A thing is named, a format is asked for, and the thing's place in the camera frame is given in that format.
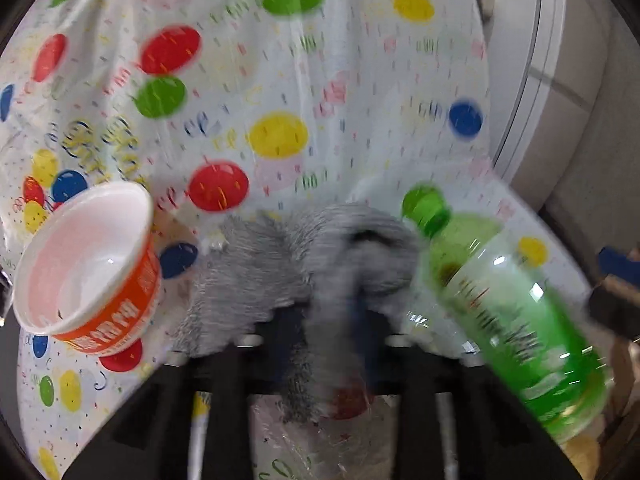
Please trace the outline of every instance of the blue balloon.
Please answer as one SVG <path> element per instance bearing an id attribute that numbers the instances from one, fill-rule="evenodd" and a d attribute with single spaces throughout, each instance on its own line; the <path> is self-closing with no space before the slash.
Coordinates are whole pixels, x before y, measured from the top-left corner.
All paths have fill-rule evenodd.
<path id="1" fill-rule="evenodd" d="M 56 177 L 53 186 L 51 186 L 51 193 L 56 202 L 66 202 L 88 187 L 84 176 L 80 173 L 74 170 L 65 170 Z"/>
<path id="2" fill-rule="evenodd" d="M 198 257 L 198 248 L 186 242 L 168 246 L 160 254 L 162 278 L 168 280 L 180 276 Z"/>
<path id="3" fill-rule="evenodd" d="M 3 123 L 9 116 L 9 110 L 11 109 L 11 99 L 14 97 L 14 85 L 7 85 L 2 90 L 0 96 L 0 121 Z"/>
<path id="4" fill-rule="evenodd" d="M 471 140 L 482 128 L 482 111 L 471 101 L 456 101 L 449 109 L 449 122 L 457 134 Z"/>
<path id="5" fill-rule="evenodd" d="M 47 343 L 49 338 L 45 335 L 35 335 L 33 336 L 33 354 L 40 358 L 44 355 L 44 352 L 47 351 Z"/>

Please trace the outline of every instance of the blue object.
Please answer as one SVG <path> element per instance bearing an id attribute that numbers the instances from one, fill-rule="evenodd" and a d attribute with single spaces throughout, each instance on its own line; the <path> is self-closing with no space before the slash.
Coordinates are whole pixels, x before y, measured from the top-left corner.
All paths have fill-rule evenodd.
<path id="1" fill-rule="evenodd" d="M 66 202 L 88 187 L 84 176 L 80 173 L 74 170 L 65 170 L 60 172 L 56 177 L 51 186 L 51 193 L 53 200 L 56 202 Z"/>
<path id="2" fill-rule="evenodd" d="M 180 276 L 191 267 L 198 257 L 198 248 L 186 242 L 168 246 L 160 254 L 162 278 L 165 280 Z"/>
<path id="3" fill-rule="evenodd" d="M 33 336 L 32 345 L 33 345 L 33 354 L 40 358 L 47 351 L 47 343 L 49 342 L 49 338 L 45 335 L 35 335 Z"/>
<path id="4" fill-rule="evenodd" d="M 0 121 L 3 123 L 9 116 L 9 110 L 11 109 L 11 99 L 14 97 L 14 85 L 7 85 L 2 90 L 0 96 Z"/>
<path id="5" fill-rule="evenodd" d="M 449 109 L 449 122 L 457 134 L 471 140 L 482 128 L 482 111 L 471 101 L 456 101 Z"/>
<path id="6" fill-rule="evenodd" d="M 598 254 L 598 264 L 603 274 L 613 274 L 640 288 L 640 262 L 632 262 L 611 247 L 605 247 Z"/>

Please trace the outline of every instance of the balloon print tablecloth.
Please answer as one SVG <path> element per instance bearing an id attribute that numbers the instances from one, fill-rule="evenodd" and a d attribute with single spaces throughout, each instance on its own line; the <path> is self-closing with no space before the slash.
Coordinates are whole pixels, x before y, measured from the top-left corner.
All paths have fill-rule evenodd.
<path id="1" fill-rule="evenodd" d="M 474 0 L 37 0 L 0 59 L 0 264 L 11 275 L 70 197 L 132 180 L 156 203 L 165 289 L 143 338 L 111 358 L 22 334 L 20 416 L 38 468 L 59 479 L 162 360 L 188 269 L 230 213 L 364 201 L 398 214 L 431 178 L 454 206 L 507 221 L 581 300 L 580 274 L 490 173 L 487 73 Z M 205 419 L 198 397 L 196 433 Z M 310 441 L 287 451 L 273 426 L 255 427 L 260 480 L 330 476 Z"/>

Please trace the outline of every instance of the green liquid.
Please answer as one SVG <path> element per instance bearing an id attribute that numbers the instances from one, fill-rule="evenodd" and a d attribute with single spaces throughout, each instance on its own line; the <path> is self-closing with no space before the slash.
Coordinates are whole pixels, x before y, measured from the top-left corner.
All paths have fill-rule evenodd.
<path id="1" fill-rule="evenodd" d="M 416 198 L 420 193 L 405 200 L 403 213 L 431 237 L 425 282 L 552 437 L 564 442 L 579 433 L 602 410 L 607 377 L 559 296 L 542 289 L 542 275 L 500 223 L 471 213 L 442 215 L 438 204 Z"/>

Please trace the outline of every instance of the orange label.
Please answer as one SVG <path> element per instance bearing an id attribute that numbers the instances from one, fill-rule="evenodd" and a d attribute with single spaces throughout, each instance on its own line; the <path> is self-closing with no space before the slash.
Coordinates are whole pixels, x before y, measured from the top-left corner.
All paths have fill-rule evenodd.
<path id="1" fill-rule="evenodd" d="M 54 337 L 85 354 L 118 346 L 152 309 L 160 279 L 160 264 L 149 237 L 145 253 L 109 303 L 80 328 Z"/>

